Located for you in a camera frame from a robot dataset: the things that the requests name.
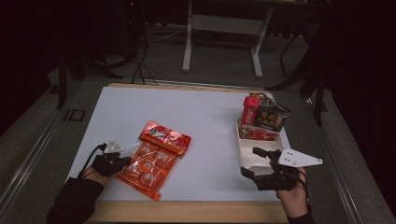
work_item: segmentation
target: black wire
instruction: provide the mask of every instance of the black wire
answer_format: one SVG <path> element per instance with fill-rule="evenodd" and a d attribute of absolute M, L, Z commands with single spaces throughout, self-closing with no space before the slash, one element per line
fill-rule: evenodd
<path fill-rule="evenodd" d="M 114 73 L 118 73 L 118 72 L 120 72 L 120 71 L 122 71 L 122 70 L 125 70 L 125 69 L 127 69 L 128 67 L 130 67 L 130 66 L 131 66 L 132 64 L 134 64 L 134 63 L 136 63 L 136 62 L 130 62 L 128 65 L 126 65 L 126 66 L 120 68 L 119 70 L 115 71 Z M 151 68 L 151 67 L 147 66 L 146 63 L 145 63 L 144 61 L 142 61 L 141 65 L 143 65 L 143 67 L 146 68 L 146 71 L 148 72 L 149 77 L 151 77 L 152 79 L 154 79 L 154 78 L 158 75 L 158 71 L 155 70 L 154 68 Z"/>
<path fill-rule="evenodd" d="M 143 48 L 143 50 L 144 50 L 144 54 L 143 54 L 143 57 L 141 58 L 140 62 L 139 62 L 139 60 L 138 60 L 137 57 L 136 57 L 137 67 L 136 67 L 136 69 L 134 70 L 134 75 L 132 76 L 132 81 L 131 81 L 131 83 L 132 83 L 132 84 L 134 83 L 134 77 L 136 76 L 137 71 L 139 71 L 140 77 L 142 78 L 142 81 L 143 81 L 143 85 L 146 85 L 145 79 L 143 78 L 143 73 L 142 73 L 141 65 L 142 65 L 142 62 L 143 62 L 143 61 L 145 60 L 145 58 L 146 58 L 147 49 L 146 49 L 146 47 L 145 47 L 142 43 L 140 43 L 140 42 L 139 42 L 139 45 L 142 46 L 142 48 Z"/>
<path fill-rule="evenodd" d="M 84 175 L 81 179 L 83 179 L 83 178 L 85 178 L 85 177 L 87 177 L 88 175 L 91 175 L 91 174 L 93 174 L 93 172 L 96 172 L 95 170 L 93 170 L 93 171 L 91 171 L 89 174 L 87 174 L 87 175 Z"/>
<path fill-rule="evenodd" d="M 305 177 L 305 182 L 300 177 L 298 177 L 298 181 L 300 182 L 300 184 L 303 185 L 303 187 L 305 189 L 305 198 L 308 200 L 308 177 L 306 176 L 306 174 L 304 174 L 300 170 L 299 170 L 299 173 Z"/>
<path fill-rule="evenodd" d="M 148 77 L 151 78 L 151 79 L 154 81 L 155 85 L 158 86 L 158 83 L 157 83 L 157 81 L 155 80 L 155 77 L 158 75 L 158 71 L 155 70 L 155 69 L 153 69 L 153 68 L 148 67 L 148 66 L 146 65 L 146 63 L 144 62 L 143 59 L 142 59 L 141 62 L 142 62 L 142 64 L 144 65 L 144 67 L 146 68 L 146 71 L 148 72 Z M 150 73 L 149 69 L 151 69 L 151 70 L 153 70 L 153 71 L 155 72 L 155 76 L 153 76 L 153 75 Z"/>
<path fill-rule="evenodd" d="M 81 179 L 81 178 L 82 178 L 82 175 L 84 174 L 85 169 L 87 169 L 87 166 L 88 166 L 88 163 L 89 163 L 90 160 L 91 160 L 91 157 L 93 156 L 93 154 L 94 154 L 98 149 L 100 149 L 101 146 L 103 146 L 103 145 L 99 145 L 99 146 L 97 146 L 96 148 L 93 149 L 93 151 L 91 152 L 91 155 L 88 157 L 87 161 L 85 162 L 84 167 L 83 167 L 82 170 L 79 172 L 79 174 L 78 174 L 78 179 Z"/>

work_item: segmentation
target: gray floor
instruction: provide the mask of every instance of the gray floor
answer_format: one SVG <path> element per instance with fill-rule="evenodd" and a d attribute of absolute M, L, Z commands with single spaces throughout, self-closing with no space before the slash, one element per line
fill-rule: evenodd
<path fill-rule="evenodd" d="M 183 29 L 183 27 L 154 27 L 154 30 L 170 32 L 169 34 Z M 287 39 L 281 36 L 266 37 L 260 53 L 264 78 L 254 77 L 253 65 L 250 58 L 249 48 L 255 44 L 255 38 L 241 35 L 217 34 L 218 41 L 212 41 L 213 34 L 198 32 L 194 33 L 194 42 L 191 56 L 191 70 L 189 73 L 181 71 L 185 36 L 183 31 L 179 35 L 166 37 L 165 34 L 149 35 L 149 48 L 145 58 L 148 69 L 143 69 L 146 81 L 153 76 L 162 84 L 173 82 L 186 82 L 195 84 L 211 84 L 233 86 L 238 88 L 251 88 L 262 90 L 262 87 L 275 85 L 285 78 L 282 75 L 278 57 L 280 51 L 286 46 Z M 288 71 L 301 59 L 307 45 L 299 38 L 290 47 L 285 56 Z M 95 99 L 100 94 L 102 86 L 111 82 L 130 82 L 136 65 L 121 68 L 115 72 L 125 76 L 123 80 L 112 80 L 91 73 L 83 83 L 69 80 L 70 90 L 77 89 L 76 97 L 70 95 L 70 104 L 67 108 L 84 108 L 89 118 L 94 110 Z M 57 71 L 49 74 L 56 82 Z M 282 91 L 297 92 L 302 83 L 296 83 Z M 331 146 L 330 156 L 338 161 L 335 172 L 342 176 L 333 176 L 341 182 L 346 182 L 346 188 L 322 189 L 315 193 L 312 204 L 315 207 L 314 215 L 318 223 L 396 223 L 389 211 L 382 195 L 380 194 L 370 172 L 359 152 L 353 136 L 345 121 L 340 115 L 332 95 L 325 92 L 324 102 L 327 112 L 322 113 L 323 127 L 320 133 L 325 136 L 325 141 Z M 0 157 L 0 191 L 4 191 L 18 170 L 20 164 L 26 158 L 40 134 L 46 130 L 50 121 L 63 114 L 56 111 L 57 95 L 45 94 L 23 115 L 0 139 L 0 148 L 7 148 L 7 154 Z M 15 203 L 9 208 L 6 218 L 2 223 L 44 223 L 45 214 L 52 205 L 55 191 L 66 179 L 78 149 L 81 137 L 85 132 L 89 119 L 83 122 L 58 122 L 56 130 L 51 134 L 46 151 L 40 156 L 35 169 L 30 173 L 29 179 Z M 68 153 L 60 153 L 57 149 L 69 150 Z M 328 176 L 313 175 L 317 181 L 321 178 L 323 184 L 331 180 Z M 39 183 L 54 183 L 49 189 L 42 189 Z M 343 202 L 336 196 L 341 193 L 350 194 L 352 202 L 350 206 L 356 207 L 359 216 L 356 220 L 349 220 L 343 212 Z M 325 203 L 340 204 L 337 209 L 330 210 Z"/>

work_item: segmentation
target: black stand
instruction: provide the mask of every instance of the black stand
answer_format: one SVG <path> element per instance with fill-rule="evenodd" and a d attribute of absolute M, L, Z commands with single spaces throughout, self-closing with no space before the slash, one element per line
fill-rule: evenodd
<path fill-rule="evenodd" d="M 268 91 L 279 91 L 298 81 L 305 80 L 300 88 L 300 95 L 309 98 L 317 90 L 314 118 L 321 126 L 321 108 L 323 92 L 328 71 L 336 60 L 337 50 L 344 34 L 337 21 L 325 21 L 320 26 L 317 35 L 306 51 L 297 68 L 289 78 L 275 86 L 265 88 Z"/>
<path fill-rule="evenodd" d="M 106 77 L 123 78 L 118 76 L 95 60 L 88 58 L 71 46 L 65 44 L 62 39 L 60 41 L 60 54 L 59 54 L 59 101 L 57 109 L 64 105 L 67 98 L 67 68 L 69 69 L 72 77 L 76 80 L 83 80 L 86 76 L 83 63 L 95 69 Z"/>

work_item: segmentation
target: snack box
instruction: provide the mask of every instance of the snack box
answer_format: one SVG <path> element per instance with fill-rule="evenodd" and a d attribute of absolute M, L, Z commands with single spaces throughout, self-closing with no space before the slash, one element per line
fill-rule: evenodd
<path fill-rule="evenodd" d="M 275 141 L 258 141 L 258 140 L 249 140 L 249 139 L 242 139 L 239 137 L 239 127 L 238 121 L 236 122 L 236 137 L 238 139 L 238 146 L 239 146 L 239 161 L 240 167 L 244 167 L 249 169 L 255 173 L 255 175 L 270 175 L 274 170 L 270 166 L 270 159 L 260 157 L 256 154 L 253 154 L 254 147 L 260 147 L 265 150 L 272 150 L 276 151 L 279 149 L 283 151 L 286 145 L 289 144 L 288 140 L 286 139 L 285 131 L 282 130 L 280 132 L 279 137 Z"/>
<path fill-rule="evenodd" d="M 275 102 L 271 93 L 251 93 L 238 120 L 239 137 L 275 141 L 291 111 Z"/>

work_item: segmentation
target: wrist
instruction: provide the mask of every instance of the wrist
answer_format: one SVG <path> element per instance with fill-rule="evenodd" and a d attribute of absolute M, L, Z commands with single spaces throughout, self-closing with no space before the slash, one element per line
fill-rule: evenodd
<path fill-rule="evenodd" d="M 100 175 L 90 166 L 84 171 L 83 179 L 90 179 L 104 186 L 110 177 Z"/>
<path fill-rule="evenodd" d="M 287 216 L 287 219 L 289 223 L 316 223 L 314 218 L 312 217 L 312 207 L 307 205 L 307 212 L 304 215 L 301 215 L 299 217 L 289 217 Z"/>
<path fill-rule="evenodd" d="M 300 204 L 297 206 L 286 206 L 285 204 L 282 205 L 288 217 L 302 217 L 308 213 L 306 204 Z"/>

